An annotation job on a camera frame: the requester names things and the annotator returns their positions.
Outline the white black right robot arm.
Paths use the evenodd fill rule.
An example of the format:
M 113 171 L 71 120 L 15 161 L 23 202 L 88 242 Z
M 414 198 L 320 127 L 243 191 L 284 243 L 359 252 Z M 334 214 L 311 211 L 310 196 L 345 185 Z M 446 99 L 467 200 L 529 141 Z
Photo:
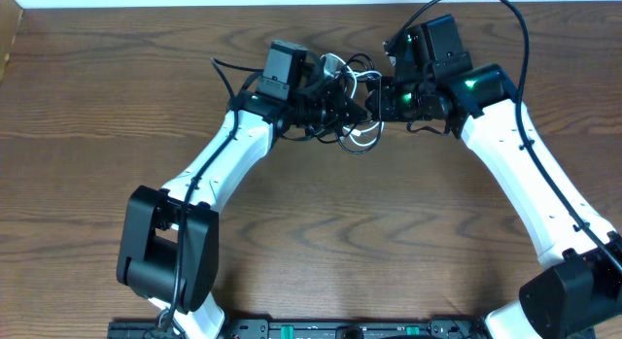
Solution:
M 369 85 L 375 119 L 441 119 L 490 170 L 525 225 L 542 272 L 484 320 L 492 338 L 568 338 L 621 313 L 621 237 L 574 187 L 496 64 L 474 67 L 455 20 L 401 29 L 395 72 Z

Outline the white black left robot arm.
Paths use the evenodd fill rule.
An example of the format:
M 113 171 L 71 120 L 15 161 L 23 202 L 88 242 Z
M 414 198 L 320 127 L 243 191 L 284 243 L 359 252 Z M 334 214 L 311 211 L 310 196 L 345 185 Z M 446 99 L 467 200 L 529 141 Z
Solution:
M 230 88 L 215 137 L 179 175 L 159 188 L 137 187 L 126 205 L 116 277 L 157 306 L 153 324 L 131 324 L 129 338 L 216 338 L 225 312 L 212 289 L 219 269 L 219 218 L 242 179 L 293 128 L 299 141 L 334 135 L 336 143 L 367 121 L 355 101 L 361 79 L 334 53 L 318 56 L 272 42 L 262 68 Z

